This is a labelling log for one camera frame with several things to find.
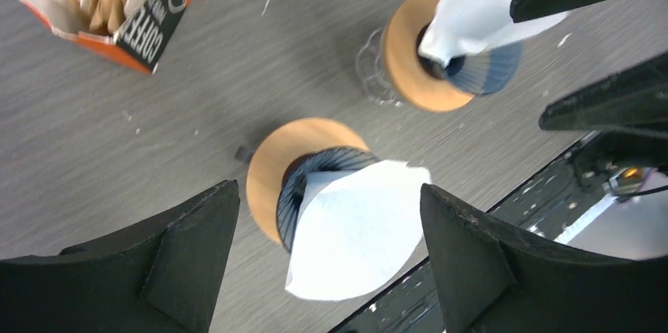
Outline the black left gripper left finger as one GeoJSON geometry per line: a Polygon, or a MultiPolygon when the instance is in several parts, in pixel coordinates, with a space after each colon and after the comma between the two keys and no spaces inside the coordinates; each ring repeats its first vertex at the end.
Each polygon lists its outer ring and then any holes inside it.
{"type": "Polygon", "coordinates": [[[4,332],[207,332],[239,215],[225,180],[119,231],[1,263],[4,332]]]}

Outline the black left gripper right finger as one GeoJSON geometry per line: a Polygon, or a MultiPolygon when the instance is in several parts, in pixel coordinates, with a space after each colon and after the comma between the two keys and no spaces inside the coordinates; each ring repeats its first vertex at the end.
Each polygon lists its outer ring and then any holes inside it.
{"type": "Polygon", "coordinates": [[[573,248],[421,187],[421,222],[448,332],[664,332],[667,259],[573,248]]]}

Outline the white paper coffee filter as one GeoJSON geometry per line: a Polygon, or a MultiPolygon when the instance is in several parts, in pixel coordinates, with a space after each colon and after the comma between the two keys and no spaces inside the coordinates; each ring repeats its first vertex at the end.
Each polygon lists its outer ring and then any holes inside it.
{"type": "Polygon", "coordinates": [[[454,57],[477,55],[520,42],[554,27],[567,11],[514,23],[512,0],[439,0],[417,52],[422,57],[448,65],[454,57]]]}

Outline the blue glass dripper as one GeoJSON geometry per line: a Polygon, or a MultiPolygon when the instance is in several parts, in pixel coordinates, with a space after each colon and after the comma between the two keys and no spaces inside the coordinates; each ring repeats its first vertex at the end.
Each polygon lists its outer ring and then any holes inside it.
{"type": "Polygon", "coordinates": [[[380,158],[351,146],[336,146],[303,155],[294,160],[284,174],[276,205],[276,225],[282,247],[291,253],[300,206],[306,191],[306,176],[314,172],[356,172],[380,158]]]}
{"type": "Polygon", "coordinates": [[[514,77],[522,56],[522,43],[511,43],[476,55],[454,57],[447,66],[418,57],[422,68],[437,80],[460,91],[486,95],[501,91],[514,77]]]}

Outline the wooden ring dripper stand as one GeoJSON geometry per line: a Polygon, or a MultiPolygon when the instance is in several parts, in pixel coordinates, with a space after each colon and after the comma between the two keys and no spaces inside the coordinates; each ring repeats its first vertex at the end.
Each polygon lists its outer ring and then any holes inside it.
{"type": "Polygon", "coordinates": [[[276,211],[286,171],[307,155],[335,147],[370,152],[362,137],[347,125],[329,118],[310,117],[280,126],[250,156],[247,204],[255,223],[268,238],[283,242],[276,211]]]}

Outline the dark smoky glass dripper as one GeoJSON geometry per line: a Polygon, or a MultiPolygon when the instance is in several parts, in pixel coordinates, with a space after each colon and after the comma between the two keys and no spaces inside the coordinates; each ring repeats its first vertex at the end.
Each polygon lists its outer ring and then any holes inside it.
{"type": "Polygon", "coordinates": [[[249,146],[239,146],[235,152],[234,158],[244,164],[250,164],[254,156],[254,149],[249,146]]]}

